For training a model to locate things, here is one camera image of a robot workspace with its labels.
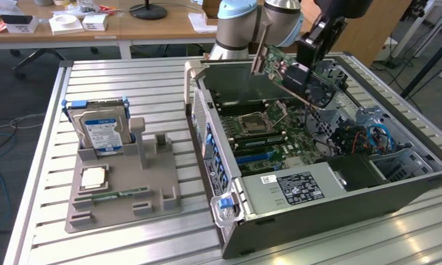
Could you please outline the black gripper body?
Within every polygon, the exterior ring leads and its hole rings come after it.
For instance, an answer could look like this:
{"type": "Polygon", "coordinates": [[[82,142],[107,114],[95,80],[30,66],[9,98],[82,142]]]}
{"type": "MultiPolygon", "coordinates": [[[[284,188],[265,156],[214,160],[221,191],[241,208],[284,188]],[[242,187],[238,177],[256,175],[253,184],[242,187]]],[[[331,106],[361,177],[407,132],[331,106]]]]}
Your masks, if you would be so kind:
{"type": "Polygon", "coordinates": [[[323,18],[360,18],[372,0],[313,0],[323,18]]]}

